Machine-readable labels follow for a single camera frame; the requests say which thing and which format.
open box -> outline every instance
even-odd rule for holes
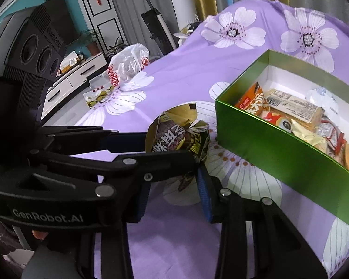
[[[285,91],[301,99],[325,87],[339,105],[340,130],[349,142],[349,86],[307,62],[266,51],[217,99],[221,146],[308,197],[349,225],[349,171],[293,134],[234,105],[258,82],[264,91]]]

bed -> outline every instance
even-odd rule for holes
[[[206,121],[211,128],[206,162],[210,174],[243,197],[271,197],[332,277],[349,257],[349,226],[216,141],[215,98],[267,49],[296,56],[349,84],[346,24],[318,11],[294,9],[278,1],[242,0],[208,17],[183,46],[146,67],[129,85],[92,108],[77,125],[146,132],[161,112],[196,102],[198,120]],[[105,161],[115,156],[107,151],[80,155]],[[177,179],[154,184],[142,221],[128,225],[137,278],[214,277],[221,228],[207,223],[196,182],[182,192],[177,191],[178,184]],[[246,225],[248,278],[252,278],[252,230],[250,223]]]

white door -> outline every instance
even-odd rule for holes
[[[126,43],[123,29],[116,15],[112,0],[78,0],[88,28],[101,33],[99,44],[104,52],[109,46]]]

floor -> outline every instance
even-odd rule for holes
[[[109,78],[104,74],[98,75],[90,80],[90,87],[85,88],[66,103],[44,124],[44,126],[74,126],[89,111],[83,94],[103,86],[109,81]]]

hand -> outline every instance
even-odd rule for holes
[[[44,240],[48,236],[48,232],[32,231],[32,234],[36,239]]]

